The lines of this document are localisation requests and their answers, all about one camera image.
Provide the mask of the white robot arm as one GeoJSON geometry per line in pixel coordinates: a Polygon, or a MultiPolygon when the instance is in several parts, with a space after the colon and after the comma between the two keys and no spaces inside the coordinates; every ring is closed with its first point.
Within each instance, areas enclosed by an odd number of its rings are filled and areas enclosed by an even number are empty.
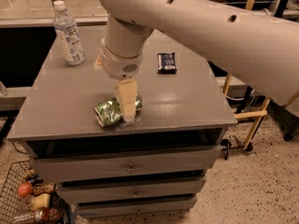
{"type": "Polygon", "coordinates": [[[107,11],[101,62],[134,76],[153,30],[173,38],[299,116],[299,23],[208,0],[99,0],[107,11]]]}

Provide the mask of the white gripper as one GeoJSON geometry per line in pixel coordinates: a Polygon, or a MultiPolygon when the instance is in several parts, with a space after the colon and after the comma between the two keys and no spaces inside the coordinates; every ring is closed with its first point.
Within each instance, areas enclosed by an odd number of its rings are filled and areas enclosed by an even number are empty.
{"type": "Polygon", "coordinates": [[[133,77],[138,72],[142,59],[142,54],[134,58],[122,58],[119,55],[115,55],[107,48],[105,39],[102,39],[100,53],[93,64],[95,70],[104,68],[109,77],[122,79],[114,88],[114,93],[120,104],[122,117],[126,122],[131,122],[135,119],[137,83],[130,77],[133,77]]]}

